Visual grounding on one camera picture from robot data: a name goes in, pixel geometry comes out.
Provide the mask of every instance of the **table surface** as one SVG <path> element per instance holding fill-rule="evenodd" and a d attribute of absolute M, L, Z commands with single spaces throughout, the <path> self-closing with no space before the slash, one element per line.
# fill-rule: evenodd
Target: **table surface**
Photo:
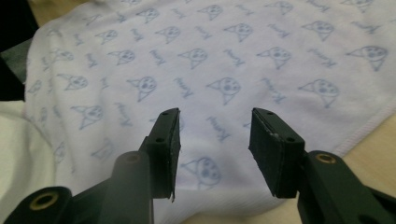
<path fill-rule="evenodd" d="M 37 23 L 42 26 L 87 0 L 30 0 Z M 364 185 L 396 197 L 396 114 L 386 119 L 344 157 L 346 164 Z M 196 215 L 185 224 L 298 224 L 297 200 L 287 200 L 279 207 L 255 217 L 217 217 Z"/>

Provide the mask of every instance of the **printed cloth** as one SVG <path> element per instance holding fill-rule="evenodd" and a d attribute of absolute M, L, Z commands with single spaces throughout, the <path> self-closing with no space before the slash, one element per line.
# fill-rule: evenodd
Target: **printed cloth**
<path fill-rule="evenodd" d="M 306 150 L 344 155 L 396 107 L 396 2 L 108 0 L 40 28 L 26 117 L 74 193 L 181 110 L 176 201 L 157 223 L 278 204 L 248 151 L 251 109 L 277 113 Z"/>

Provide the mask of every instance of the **blue printed pattern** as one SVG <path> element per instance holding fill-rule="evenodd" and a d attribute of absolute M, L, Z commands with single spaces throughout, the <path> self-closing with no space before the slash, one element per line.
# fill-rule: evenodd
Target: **blue printed pattern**
<path fill-rule="evenodd" d="M 37 80 L 35 84 L 33 84 L 33 86 L 27 92 L 36 95 L 40 89 L 41 89 L 41 81 Z"/>
<path fill-rule="evenodd" d="M 42 107 L 41 108 L 41 112 L 40 112 L 40 122 L 41 125 L 44 127 L 46 126 L 46 122 L 47 122 L 47 118 L 48 118 L 48 110 L 46 107 Z"/>
<path fill-rule="evenodd" d="M 123 22 L 125 22 L 126 21 L 126 17 L 124 16 L 124 15 L 122 15 L 122 14 L 120 14 L 119 12 L 117 12 L 117 21 L 119 22 L 119 23 L 123 23 Z"/>
<path fill-rule="evenodd" d="M 377 46 L 367 46 L 361 49 L 356 49 L 347 55 L 360 57 L 367 60 L 373 67 L 374 71 L 377 72 L 386 60 L 388 51 Z"/>
<path fill-rule="evenodd" d="M 166 44 L 169 44 L 180 35 L 180 29 L 178 29 L 176 26 L 169 26 L 161 31 L 155 32 L 155 34 L 165 36 Z"/>
<path fill-rule="evenodd" d="M 129 6 L 131 6 L 131 5 L 137 5 L 137 4 L 141 3 L 142 0 L 121 0 L 121 2 L 128 3 Z"/>
<path fill-rule="evenodd" d="M 207 53 L 203 49 L 192 49 L 185 53 L 181 53 L 178 56 L 189 59 L 191 64 L 191 69 L 194 69 L 196 66 L 198 66 L 204 60 L 207 59 Z"/>
<path fill-rule="evenodd" d="M 67 74 L 58 74 L 58 77 L 62 77 L 68 81 L 68 85 L 64 89 L 65 91 L 76 91 L 88 86 L 88 80 L 85 77 L 74 77 Z"/>
<path fill-rule="evenodd" d="M 59 108 L 58 108 L 57 105 L 55 105 L 55 106 L 52 107 L 52 111 L 53 111 L 53 114 L 54 114 L 58 119 L 60 119 L 60 118 L 62 117 L 62 116 L 61 116 L 61 112 L 59 112 Z"/>
<path fill-rule="evenodd" d="M 241 9 L 242 11 L 244 11 L 247 16 L 250 16 L 251 14 L 254 14 L 254 11 L 246 8 L 244 5 L 236 5 L 236 7 Z"/>
<path fill-rule="evenodd" d="M 334 31 L 334 27 L 326 21 L 315 21 L 303 27 L 316 32 L 322 41 L 325 41 Z"/>
<path fill-rule="evenodd" d="M 241 90 L 239 83 L 232 77 L 225 77 L 221 80 L 215 81 L 209 85 L 208 88 L 219 91 L 223 96 L 223 104 L 227 105 L 235 95 Z"/>
<path fill-rule="evenodd" d="M 212 5 L 210 7 L 198 10 L 198 12 L 206 13 L 211 21 L 213 21 L 219 14 L 221 14 L 222 11 L 222 7 L 218 5 Z"/>
<path fill-rule="evenodd" d="M 340 94 L 338 88 L 331 82 L 324 79 L 317 79 L 299 88 L 301 91 L 310 91 L 320 96 L 325 108 L 330 108 L 330 105 L 335 101 Z"/>
<path fill-rule="evenodd" d="M 288 60 L 290 60 L 291 53 L 280 47 L 275 47 L 259 53 L 257 56 L 270 57 L 274 61 L 276 69 L 280 69 Z"/>
<path fill-rule="evenodd" d="M 42 58 L 42 62 L 44 64 L 44 71 L 50 68 L 56 62 L 64 61 L 70 62 L 74 60 L 74 55 L 67 50 L 62 49 L 54 49 L 49 53 L 49 58 Z"/>
<path fill-rule="evenodd" d="M 180 166 L 195 175 L 198 180 L 198 189 L 212 189 L 221 180 L 219 167 L 208 157 L 202 157 L 189 163 L 182 163 Z"/>
<path fill-rule="evenodd" d="M 95 35 L 95 36 L 102 38 L 102 45 L 104 45 L 108 41 L 111 41 L 111 40 L 117 38 L 118 33 L 115 30 L 108 30 L 108 31 L 102 32 L 98 35 Z"/>
<path fill-rule="evenodd" d="M 83 20 L 86 22 L 85 25 L 89 26 L 89 25 L 91 25 L 91 23 L 93 23 L 94 21 L 96 21 L 97 19 L 99 19 L 101 17 L 102 17 L 101 14 L 96 14 L 96 15 L 84 18 Z"/>
<path fill-rule="evenodd" d="M 143 77 L 142 79 L 127 80 L 139 91 L 137 102 L 141 102 L 157 88 L 157 82 L 153 77 Z"/>
<path fill-rule="evenodd" d="M 209 117 L 206 119 L 206 121 L 209 121 L 210 125 L 212 125 L 213 130 L 216 131 L 219 142 L 223 143 L 225 139 L 231 136 L 231 134 L 228 133 L 227 130 L 224 127 L 222 127 L 221 124 L 219 124 L 217 118 Z"/>
<path fill-rule="evenodd" d="M 279 1 L 273 4 L 269 4 L 266 7 L 277 7 L 280 9 L 282 15 L 286 15 L 293 10 L 293 5 L 290 4 L 289 2 L 284 2 L 284 1 Z"/>
<path fill-rule="evenodd" d="M 114 105 L 116 105 L 120 111 L 120 118 L 119 118 L 120 125 L 122 127 L 132 126 L 131 117 L 128 115 L 126 111 L 127 110 L 126 105 L 122 103 L 115 103 Z"/>
<path fill-rule="evenodd" d="M 361 11 L 361 13 L 364 13 L 373 2 L 374 0 L 346 0 L 341 4 L 357 7 Z"/>
<path fill-rule="evenodd" d="M 72 106 L 71 109 L 75 110 L 82 115 L 82 122 L 79 126 L 80 130 L 93 125 L 103 118 L 103 109 L 99 105 L 95 106 Z"/>
<path fill-rule="evenodd" d="M 230 26 L 224 30 L 237 34 L 239 42 L 244 41 L 248 36 L 253 34 L 253 28 L 245 23 L 239 23 L 237 25 Z"/>
<path fill-rule="evenodd" d="M 57 164 L 61 163 L 61 161 L 64 160 L 64 154 L 65 154 L 65 146 L 64 142 L 62 142 L 54 151 L 53 155 L 55 157 L 55 162 Z"/>
<path fill-rule="evenodd" d="M 91 156 L 95 157 L 99 161 L 105 161 L 111 156 L 111 154 L 113 154 L 113 152 L 114 152 L 113 143 L 109 139 L 105 138 L 103 146 L 100 147 L 98 150 L 94 151 L 91 154 Z"/>
<path fill-rule="evenodd" d="M 117 65 L 130 63 L 134 60 L 134 52 L 127 49 L 123 51 L 114 51 L 108 53 L 108 55 L 115 56 L 118 58 Z"/>
<path fill-rule="evenodd" d="M 157 9 L 154 8 L 149 8 L 145 11 L 139 12 L 137 13 L 138 16 L 144 17 L 146 20 L 146 23 L 151 22 L 152 20 L 154 20 L 155 18 L 157 18 L 158 16 L 160 16 L 160 12 L 157 11 Z"/>

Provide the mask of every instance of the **white cloth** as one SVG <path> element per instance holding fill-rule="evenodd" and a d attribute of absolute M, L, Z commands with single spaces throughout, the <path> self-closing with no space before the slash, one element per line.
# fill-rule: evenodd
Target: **white cloth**
<path fill-rule="evenodd" d="M 49 144 L 23 118 L 23 102 L 0 102 L 0 223 L 29 194 L 55 183 Z"/>
<path fill-rule="evenodd" d="M 278 201 L 248 151 L 251 109 L 277 113 L 308 151 L 344 155 L 396 107 L 395 10 L 390 0 L 90 2 L 37 31 L 26 116 L 55 151 L 57 184 L 77 193 L 179 107 L 176 201 L 158 201 L 156 221 L 262 212 Z"/>

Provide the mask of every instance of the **white towel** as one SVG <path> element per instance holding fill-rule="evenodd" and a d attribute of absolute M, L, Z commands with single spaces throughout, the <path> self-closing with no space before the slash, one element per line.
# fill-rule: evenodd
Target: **white towel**
<path fill-rule="evenodd" d="M 276 205 L 248 151 L 251 109 L 272 110 L 306 150 L 344 155 L 396 105 L 396 2 L 108 0 L 38 30 L 26 116 L 74 193 L 181 110 L 176 201 L 157 223 Z"/>
<path fill-rule="evenodd" d="M 24 197 L 55 183 L 50 146 L 23 118 L 23 105 L 0 102 L 0 223 Z"/>

